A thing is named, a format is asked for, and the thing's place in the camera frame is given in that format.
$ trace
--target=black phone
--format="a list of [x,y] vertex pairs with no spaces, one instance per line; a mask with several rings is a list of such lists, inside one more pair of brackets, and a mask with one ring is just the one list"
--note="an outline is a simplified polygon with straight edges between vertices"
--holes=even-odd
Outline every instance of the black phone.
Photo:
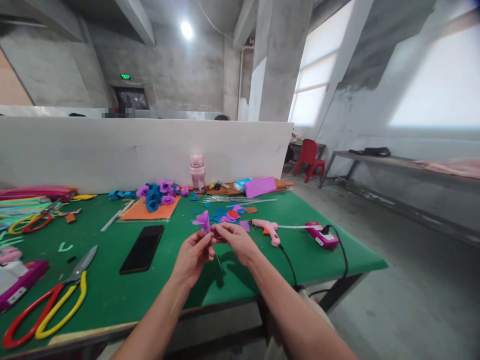
[[120,275],[140,273],[150,268],[164,229],[163,225],[145,226],[142,229],[120,268]]

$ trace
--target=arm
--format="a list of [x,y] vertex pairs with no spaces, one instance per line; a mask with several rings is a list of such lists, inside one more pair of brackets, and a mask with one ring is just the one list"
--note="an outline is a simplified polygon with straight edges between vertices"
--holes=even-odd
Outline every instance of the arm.
[[113,360],[160,359],[174,332],[190,289],[199,279],[205,262],[213,260],[212,234],[196,232],[181,245],[170,279],[151,308],[113,356]]
[[222,236],[253,275],[286,345],[295,359],[354,360],[335,330],[285,281],[241,226],[218,224]]

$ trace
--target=orange foam sheet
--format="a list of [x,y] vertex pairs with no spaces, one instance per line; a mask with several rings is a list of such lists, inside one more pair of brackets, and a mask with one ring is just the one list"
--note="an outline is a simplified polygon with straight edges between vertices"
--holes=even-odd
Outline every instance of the orange foam sheet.
[[175,202],[170,205],[161,205],[157,211],[150,212],[145,205],[145,198],[142,197],[121,217],[123,220],[160,220],[170,219],[174,213],[177,204],[179,203],[181,196],[175,197]]

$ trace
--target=white partition wall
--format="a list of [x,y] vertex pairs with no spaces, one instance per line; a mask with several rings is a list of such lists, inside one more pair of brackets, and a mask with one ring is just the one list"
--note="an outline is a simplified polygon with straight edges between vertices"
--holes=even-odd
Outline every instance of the white partition wall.
[[206,181],[279,178],[292,124],[149,118],[0,116],[0,188],[132,190],[159,179],[192,184],[190,154]]

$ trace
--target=chair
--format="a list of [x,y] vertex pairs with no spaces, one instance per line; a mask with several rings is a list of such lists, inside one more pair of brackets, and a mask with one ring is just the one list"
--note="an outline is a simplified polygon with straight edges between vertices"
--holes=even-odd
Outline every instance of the chair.
[[299,171],[302,163],[309,164],[310,168],[308,169],[308,172],[306,174],[305,184],[308,184],[308,182],[310,181],[310,177],[314,174],[314,171],[317,168],[319,167],[321,168],[320,177],[322,177],[322,175],[325,172],[325,161],[315,158],[315,156],[317,155],[317,151],[318,151],[318,146],[315,141],[310,139],[303,140],[303,144],[301,146],[300,158],[298,159],[298,162],[296,164],[295,171],[293,172],[293,176],[297,176],[297,172]]

